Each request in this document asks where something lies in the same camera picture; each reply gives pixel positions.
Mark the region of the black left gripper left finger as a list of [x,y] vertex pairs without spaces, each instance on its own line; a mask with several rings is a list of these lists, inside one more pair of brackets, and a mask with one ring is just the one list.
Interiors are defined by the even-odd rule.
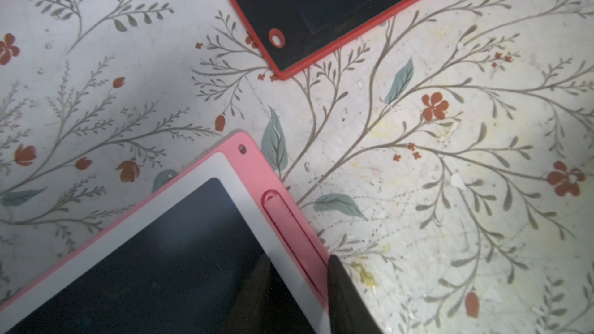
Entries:
[[272,263],[261,256],[244,280],[220,333],[272,333],[271,284]]

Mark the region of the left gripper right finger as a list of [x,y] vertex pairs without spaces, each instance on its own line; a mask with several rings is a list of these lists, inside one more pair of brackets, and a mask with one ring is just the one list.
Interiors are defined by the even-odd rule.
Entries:
[[329,257],[327,285],[332,334],[382,334],[336,255]]

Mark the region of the pink stylus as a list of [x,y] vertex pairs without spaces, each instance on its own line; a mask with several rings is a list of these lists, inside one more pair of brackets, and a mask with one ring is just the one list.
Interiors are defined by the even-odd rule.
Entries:
[[321,305],[328,306],[329,253],[300,208],[291,196],[277,190],[264,192],[261,207]]

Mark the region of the pink white writing tablet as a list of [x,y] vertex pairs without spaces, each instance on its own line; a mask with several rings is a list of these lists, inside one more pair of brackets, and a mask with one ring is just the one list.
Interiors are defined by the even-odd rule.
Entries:
[[231,133],[10,299],[1,331],[215,333],[267,256],[275,332],[328,333],[328,306],[261,207],[267,190],[290,196],[252,137]]

